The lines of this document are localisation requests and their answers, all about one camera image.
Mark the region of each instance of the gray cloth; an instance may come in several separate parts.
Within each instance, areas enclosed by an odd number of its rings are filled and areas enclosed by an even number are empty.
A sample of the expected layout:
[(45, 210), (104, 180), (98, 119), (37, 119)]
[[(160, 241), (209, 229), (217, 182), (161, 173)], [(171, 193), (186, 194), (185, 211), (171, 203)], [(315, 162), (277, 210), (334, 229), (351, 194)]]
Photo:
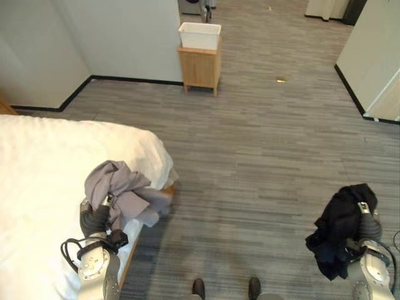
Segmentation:
[(96, 210), (107, 194), (112, 194), (109, 227), (121, 228), (121, 216), (136, 218), (152, 227), (160, 214), (169, 212), (172, 197), (149, 188), (151, 182), (140, 172), (131, 172), (123, 161), (105, 161), (86, 178), (86, 199)]

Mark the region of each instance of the black cable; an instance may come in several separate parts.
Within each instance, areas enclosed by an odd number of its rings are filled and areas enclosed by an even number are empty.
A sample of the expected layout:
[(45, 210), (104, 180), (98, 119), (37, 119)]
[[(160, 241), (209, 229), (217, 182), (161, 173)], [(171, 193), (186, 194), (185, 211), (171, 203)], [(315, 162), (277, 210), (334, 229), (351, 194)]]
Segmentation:
[(396, 236), (397, 236), (399, 233), (400, 233), (400, 230), (397, 230), (397, 232), (396, 232), (396, 233), (394, 234), (394, 236), (393, 236), (393, 246), (396, 248), (397, 251), (400, 252), (400, 248), (397, 247), (397, 245), (396, 245)]
[(102, 241), (104, 244), (108, 245), (111, 249), (115, 249), (115, 246), (113, 244), (111, 244), (107, 239), (103, 239), (102, 237), (89, 236), (83, 239), (67, 239), (65, 242), (61, 244), (61, 254), (63, 258), (67, 261), (67, 263), (70, 265), (70, 267), (75, 271), (75, 273), (78, 273), (78, 267), (74, 264), (74, 261), (71, 259), (69, 255), (68, 244), (69, 243), (75, 244), (79, 247), (79, 250), (81, 250), (83, 249), (83, 247), (81, 246), (80, 243), (88, 240)]
[(392, 294), (394, 294), (394, 292), (396, 290), (396, 283), (397, 283), (397, 280), (398, 280), (398, 266), (397, 266), (396, 258), (394, 257), (393, 252), (390, 250), (390, 248), (385, 243), (383, 243), (381, 241), (378, 241), (376, 239), (373, 239), (373, 238), (360, 239), (358, 243), (361, 244), (363, 241), (372, 241), (372, 242), (375, 242), (375, 243), (379, 244), (392, 257), (392, 262), (393, 262), (393, 267), (394, 267), (394, 276), (393, 276), (392, 287), (390, 288), (390, 290), (391, 290)]
[(70, 267), (78, 273), (78, 267), (74, 264), (74, 261), (71, 259), (69, 252), (68, 252), (68, 244), (73, 243), (79, 247), (79, 249), (82, 249), (82, 246), (80, 245), (79, 241), (76, 239), (67, 239), (65, 242), (61, 244), (61, 254), (63, 258), (67, 261), (67, 263), (70, 265)]

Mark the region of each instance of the shoe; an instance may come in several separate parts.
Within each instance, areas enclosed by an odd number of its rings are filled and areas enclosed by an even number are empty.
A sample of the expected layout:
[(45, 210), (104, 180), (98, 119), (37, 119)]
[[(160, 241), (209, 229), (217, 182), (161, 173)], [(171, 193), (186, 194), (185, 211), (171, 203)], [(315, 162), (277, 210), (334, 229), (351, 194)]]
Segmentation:
[(261, 283), (257, 277), (253, 277), (249, 281), (249, 300), (257, 300), (261, 294)]
[(193, 282), (192, 294), (199, 295), (202, 300), (206, 299), (206, 289), (204, 287), (204, 281), (202, 279), (196, 279)]

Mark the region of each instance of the white plastic basket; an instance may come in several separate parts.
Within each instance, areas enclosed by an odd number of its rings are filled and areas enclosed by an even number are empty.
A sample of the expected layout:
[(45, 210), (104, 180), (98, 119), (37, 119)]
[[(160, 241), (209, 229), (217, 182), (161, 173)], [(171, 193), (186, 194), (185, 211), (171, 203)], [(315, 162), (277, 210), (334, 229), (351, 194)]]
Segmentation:
[(183, 22), (179, 28), (182, 47), (216, 50), (221, 25)]

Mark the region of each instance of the white bedsheet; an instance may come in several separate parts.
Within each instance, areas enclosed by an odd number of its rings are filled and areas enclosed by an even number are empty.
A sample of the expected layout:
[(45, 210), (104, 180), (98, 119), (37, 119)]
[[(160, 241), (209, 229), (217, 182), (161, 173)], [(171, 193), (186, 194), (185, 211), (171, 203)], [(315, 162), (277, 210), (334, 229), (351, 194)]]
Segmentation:
[[(126, 161), (161, 189), (173, 166), (151, 132), (118, 124), (0, 115), (0, 299), (76, 299), (78, 276), (60, 253), (82, 238), (84, 180), (107, 159)], [(142, 224), (127, 223), (129, 245)]]

